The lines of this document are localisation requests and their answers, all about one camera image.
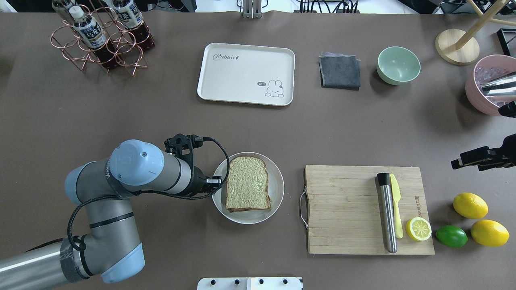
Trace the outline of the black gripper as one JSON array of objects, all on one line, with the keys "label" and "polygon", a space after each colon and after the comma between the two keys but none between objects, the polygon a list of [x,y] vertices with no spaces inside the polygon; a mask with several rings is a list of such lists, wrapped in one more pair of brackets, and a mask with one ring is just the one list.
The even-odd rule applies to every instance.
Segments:
[{"label": "black gripper", "polygon": [[208,178],[198,167],[193,167],[192,174],[189,197],[197,196],[199,193],[216,193],[223,186],[221,176]]}]

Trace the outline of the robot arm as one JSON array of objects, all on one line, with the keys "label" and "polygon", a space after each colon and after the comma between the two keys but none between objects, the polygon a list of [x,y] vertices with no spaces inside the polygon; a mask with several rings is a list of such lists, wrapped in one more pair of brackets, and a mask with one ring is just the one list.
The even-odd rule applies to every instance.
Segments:
[{"label": "robot arm", "polygon": [[1,262],[2,290],[48,290],[99,275],[107,284],[144,268],[131,198],[143,193],[198,200],[212,196],[227,177],[205,176],[193,150],[210,137],[178,134],[165,150],[140,140],[121,143],[111,156],[71,171],[66,195],[76,204],[67,236]]}]

